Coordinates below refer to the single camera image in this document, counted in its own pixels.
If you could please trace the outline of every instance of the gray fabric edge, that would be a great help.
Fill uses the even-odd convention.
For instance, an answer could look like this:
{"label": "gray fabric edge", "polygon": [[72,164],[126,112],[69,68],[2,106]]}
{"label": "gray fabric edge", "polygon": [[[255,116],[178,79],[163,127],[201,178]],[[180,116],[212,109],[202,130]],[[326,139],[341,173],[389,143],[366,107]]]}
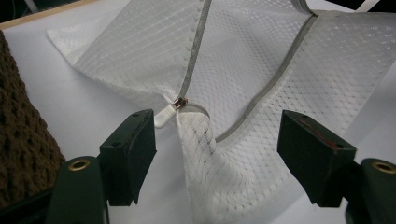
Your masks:
{"label": "gray fabric edge", "polygon": [[282,77],[282,75],[285,72],[286,68],[288,67],[291,59],[293,58],[297,49],[300,47],[306,34],[308,33],[308,31],[314,24],[317,17],[318,17],[317,15],[312,14],[305,21],[302,29],[300,30],[300,32],[297,34],[296,38],[294,39],[288,53],[285,56],[285,59],[283,60],[282,64],[279,66],[279,69],[276,71],[276,74],[274,75],[274,77],[261,91],[259,91],[259,93],[257,93],[253,97],[253,99],[247,105],[247,109],[245,110],[243,115],[227,131],[225,131],[224,133],[222,133],[221,135],[216,137],[216,142],[221,142],[222,140],[224,140],[228,136],[230,136],[233,132],[235,132],[242,125],[242,123],[247,119],[250,112],[253,110],[253,108],[256,106],[256,104],[262,99],[262,97],[264,97],[275,86],[275,84]]}
{"label": "gray fabric edge", "polygon": [[197,104],[188,103],[186,106],[181,108],[179,111],[180,111],[180,113],[202,113],[202,114],[205,114],[208,118],[210,118],[207,110],[203,106],[197,105]]}
{"label": "gray fabric edge", "polygon": [[309,6],[308,6],[308,4],[306,3],[305,0],[291,0],[291,3],[294,5],[296,10],[301,12],[301,13],[308,14],[308,15],[315,14],[311,10],[311,8],[309,8]]}
{"label": "gray fabric edge", "polygon": [[194,72],[195,63],[198,58],[199,48],[201,47],[202,38],[204,36],[205,25],[207,21],[207,16],[209,15],[210,4],[212,0],[205,0],[204,6],[202,8],[201,18],[198,22],[197,30],[195,33],[194,42],[192,44],[192,50],[189,60],[189,65],[187,66],[186,76],[184,77],[183,84],[181,85],[179,97],[186,96],[187,90],[190,86],[192,73]]}

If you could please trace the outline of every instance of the metal hole insert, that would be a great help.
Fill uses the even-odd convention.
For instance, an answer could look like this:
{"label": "metal hole insert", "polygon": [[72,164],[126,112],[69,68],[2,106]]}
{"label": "metal hole insert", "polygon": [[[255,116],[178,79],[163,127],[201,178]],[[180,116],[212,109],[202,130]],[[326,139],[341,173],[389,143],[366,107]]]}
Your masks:
{"label": "metal hole insert", "polygon": [[69,165],[69,170],[71,171],[80,171],[87,168],[90,165],[90,161],[87,160],[79,160],[71,163]]}
{"label": "metal hole insert", "polygon": [[382,162],[382,161],[375,161],[373,162],[373,166],[375,169],[382,171],[384,173],[390,174],[390,175],[396,175],[396,168],[386,162]]}

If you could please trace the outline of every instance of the screw hole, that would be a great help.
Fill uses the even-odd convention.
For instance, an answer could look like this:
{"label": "screw hole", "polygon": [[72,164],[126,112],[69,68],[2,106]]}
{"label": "screw hole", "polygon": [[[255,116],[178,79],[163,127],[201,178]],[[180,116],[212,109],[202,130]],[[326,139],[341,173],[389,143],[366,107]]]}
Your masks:
{"label": "screw hole", "polygon": [[121,145],[122,145],[121,142],[114,142],[111,144],[111,146],[113,146],[113,147],[120,147]]}
{"label": "screw hole", "polygon": [[71,171],[80,171],[87,168],[90,165],[90,162],[87,160],[75,161],[69,165],[69,170]]}
{"label": "screw hole", "polygon": [[385,162],[375,161],[375,162],[373,162],[373,166],[375,169],[377,169],[381,172],[391,174],[391,175],[396,175],[396,168],[390,164],[385,163]]}

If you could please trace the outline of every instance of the zipper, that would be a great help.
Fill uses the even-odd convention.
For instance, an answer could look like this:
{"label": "zipper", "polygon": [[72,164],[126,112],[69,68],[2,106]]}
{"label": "zipper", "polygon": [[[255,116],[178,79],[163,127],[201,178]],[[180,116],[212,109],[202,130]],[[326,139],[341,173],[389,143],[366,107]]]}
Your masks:
{"label": "zipper", "polygon": [[226,139],[232,133],[234,133],[242,123],[247,119],[250,112],[256,106],[256,104],[262,100],[264,97],[268,97],[268,92],[278,83],[280,78],[283,76],[283,73],[286,71],[291,59],[293,58],[294,54],[297,52],[297,49],[300,47],[301,43],[303,42],[305,36],[308,34],[308,31],[311,29],[312,25],[314,24],[315,20],[317,19],[317,15],[311,14],[311,16],[305,21],[304,25],[300,29],[299,33],[295,37],[293,43],[290,46],[288,53],[286,54],[285,58],[283,59],[282,64],[279,66],[278,70],[276,71],[275,75],[271,79],[271,81],[261,90],[259,91],[253,99],[247,105],[247,109],[245,110],[244,114],[224,133],[216,137],[216,142],[221,142],[222,140]]}
{"label": "zipper", "polygon": [[171,105],[154,116],[154,127],[157,129],[163,128],[163,126],[175,116],[176,111],[185,106],[188,102],[189,100],[185,97],[177,97]]}
{"label": "zipper", "polygon": [[204,5],[202,7],[201,17],[199,19],[194,42],[192,44],[191,55],[189,59],[189,64],[187,65],[186,76],[184,77],[183,84],[180,89],[179,97],[185,97],[187,93],[187,89],[190,86],[192,73],[194,72],[195,63],[198,58],[199,48],[201,47],[202,38],[204,36],[204,30],[206,25],[207,16],[209,15],[210,4],[212,0],[205,0]]}
{"label": "zipper", "polygon": [[198,104],[188,103],[187,105],[185,105],[183,108],[180,109],[180,113],[188,113],[188,112],[203,113],[210,118],[207,110],[203,106]]}
{"label": "zipper", "polygon": [[[154,117],[154,126],[157,129],[163,128],[163,126],[165,126],[165,124],[172,117],[175,116],[177,110],[181,109],[188,103],[188,99],[185,96],[186,96],[187,90],[190,86],[192,73],[194,72],[195,63],[198,58],[198,52],[199,52],[199,48],[201,47],[202,38],[204,36],[206,20],[207,20],[207,16],[209,15],[209,9],[210,9],[211,2],[212,2],[212,0],[204,1],[204,5],[202,7],[202,12],[201,12],[201,17],[198,21],[198,25],[197,25],[196,31],[195,31],[195,38],[192,43],[191,55],[190,55],[190,59],[189,59],[189,64],[187,65],[186,76],[184,77],[183,84],[181,85],[180,93],[178,94],[178,97],[171,105],[167,106],[165,109],[160,111]],[[189,104],[189,105],[196,107],[197,109],[202,111],[204,114],[209,116],[207,111],[202,106],[197,105],[197,104]]]}
{"label": "zipper", "polygon": [[297,11],[307,15],[315,15],[305,0],[291,0],[291,3],[294,5]]}

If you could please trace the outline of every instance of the metal zipper slider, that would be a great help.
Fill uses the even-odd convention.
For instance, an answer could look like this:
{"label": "metal zipper slider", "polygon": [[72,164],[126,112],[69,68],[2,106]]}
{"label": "metal zipper slider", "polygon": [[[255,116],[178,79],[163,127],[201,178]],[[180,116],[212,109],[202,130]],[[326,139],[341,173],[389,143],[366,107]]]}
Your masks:
{"label": "metal zipper slider", "polygon": [[178,97],[171,105],[167,106],[154,117],[154,127],[157,129],[163,128],[169,119],[176,114],[176,110],[180,109],[188,102],[189,100],[187,98]]}

